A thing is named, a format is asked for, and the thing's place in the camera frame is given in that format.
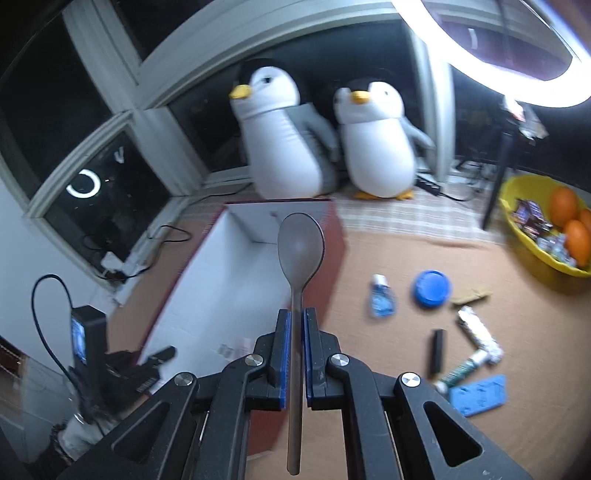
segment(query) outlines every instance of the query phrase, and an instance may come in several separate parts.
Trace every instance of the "window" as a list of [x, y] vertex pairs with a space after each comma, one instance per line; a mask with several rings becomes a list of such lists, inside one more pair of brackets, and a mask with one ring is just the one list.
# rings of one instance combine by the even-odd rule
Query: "window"
[[[280, 60], [301, 77], [318, 112], [336, 125], [333, 95], [360, 77], [392, 84], [404, 100], [405, 113], [423, 128], [412, 51], [401, 21], [373, 22], [305, 35], [255, 55]], [[238, 64], [215, 73], [169, 105], [193, 147], [210, 171], [244, 165], [240, 130], [230, 108]]]
[[475, 57], [507, 69], [517, 70], [540, 80], [551, 80], [562, 75], [570, 64], [569, 52], [559, 45], [557, 57], [531, 43], [507, 36], [509, 51], [504, 48], [501, 32], [480, 27], [468, 27], [453, 22], [444, 22], [447, 34]]
[[92, 158], [45, 215], [47, 222], [97, 270], [111, 251], [125, 261], [170, 198], [127, 133]]
[[[502, 95], [453, 69], [456, 156], [496, 162]], [[591, 100], [568, 108], [533, 107], [548, 136], [531, 145], [520, 137], [511, 166], [591, 191]]]
[[30, 42], [0, 89], [0, 151], [23, 192], [32, 198], [110, 116], [56, 17]]
[[111, 0], [142, 60], [212, 0]]

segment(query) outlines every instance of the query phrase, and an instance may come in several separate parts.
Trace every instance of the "small blue bottle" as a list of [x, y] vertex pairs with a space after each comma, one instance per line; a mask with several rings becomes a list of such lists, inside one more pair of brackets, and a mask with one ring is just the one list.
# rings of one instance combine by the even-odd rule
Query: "small blue bottle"
[[394, 294], [388, 286], [388, 280], [383, 275], [374, 275], [371, 289], [371, 310], [374, 317], [384, 318], [396, 311]]

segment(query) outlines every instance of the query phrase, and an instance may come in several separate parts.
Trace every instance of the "spoon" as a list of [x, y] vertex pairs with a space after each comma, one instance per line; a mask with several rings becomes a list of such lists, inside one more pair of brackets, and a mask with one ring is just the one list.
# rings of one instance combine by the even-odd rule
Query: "spoon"
[[303, 292], [324, 258], [322, 228], [306, 213], [285, 217], [277, 237], [279, 263], [291, 287], [291, 345], [289, 379], [289, 432], [287, 439], [287, 471], [300, 473], [302, 415], [302, 351], [301, 323]]

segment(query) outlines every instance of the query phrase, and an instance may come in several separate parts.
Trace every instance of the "camera screen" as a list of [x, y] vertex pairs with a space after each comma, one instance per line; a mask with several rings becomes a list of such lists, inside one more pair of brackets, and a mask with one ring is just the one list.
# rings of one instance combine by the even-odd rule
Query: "camera screen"
[[74, 347], [74, 354], [86, 365], [84, 327], [74, 319], [72, 319], [72, 346]]

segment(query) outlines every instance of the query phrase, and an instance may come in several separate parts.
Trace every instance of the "window frame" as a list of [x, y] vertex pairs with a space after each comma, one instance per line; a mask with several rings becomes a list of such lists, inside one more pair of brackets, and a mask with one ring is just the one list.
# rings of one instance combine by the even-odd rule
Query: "window frame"
[[[172, 114], [168, 109], [164, 113], [163, 109], [147, 113], [137, 110], [120, 112], [104, 122], [60, 162], [51, 172], [50, 176], [41, 184], [31, 200], [27, 199], [0, 153], [0, 174], [2, 175], [2, 180], [6, 183], [10, 192], [23, 209], [25, 223], [33, 230], [46, 236], [72, 263], [77, 265], [102, 287], [107, 288], [114, 294], [121, 291], [125, 285], [113, 286], [109, 282], [99, 278], [94, 267], [62, 238], [44, 217], [58, 195], [70, 184], [72, 178], [117, 135], [122, 132], [127, 133], [148, 164], [148, 167], [154, 171], [171, 195], [166, 205], [154, 217], [146, 231], [136, 241], [129, 256], [126, 259], [121, 259], [124, 262], [122, 270], [128, 275], [136, 273], [141, 268], [146, 259], [158, 247], [161, 238], [165, 235], [165, 230], [160, 229], [160, 226], [174, 222], [191, 202], [191, 195], [195, 193], [194, 190], [187, 189], [187, 185], [182, 185], [182, 183], [178, 182], [174, 176], [166, 175], [167, 170], [169, 170], [168, 163], [161, 161], [162, 157], [160, 153], [150, 148], [149, 143], [146, 145], [145, 138], [154, 138], [154, 129], [156, 128], [153, 125], [154, 118], [157, 121], [163, 118], [166, 119], [167, 117], [172, 118]], [[152, 113], [153, 119], [149, 119], [150, 113]]]
[[[502, 28], [498, 12], [480, 0], [431, 0], [444, 20]], [[545, 48], [548, 42], [528, 28], [524, 15], [507, 8], [509, 29], [518, 38]], [[0, 177], [27, 221], [98, 283], [86, 262], [43, 216], [59, 192], [84, 164], [126, 129], [172, 198], [134, 246], [125, 269], [136, 271], [157, 246], [156, 229], [176, 220], [189, 196], [221, 183], [250, 181], [249, 167], [210, 172], [168, 108], [168, 103], [200, 80], [244, 57], [313, 32], [372, 21], [398, 20], [386, 0], [215, 0], [173, 31], [144, 61], [109, 0], [74, 0], [62, 12], [72, 43], [113, 117], [83, 140], [52, 172], [29, 201], [0, 154]], [[455, 158], [455, 106], [450, 66], [435, 58], [409, 33], [425, 131], [437, 150], [427, 162], [445, 181]]]

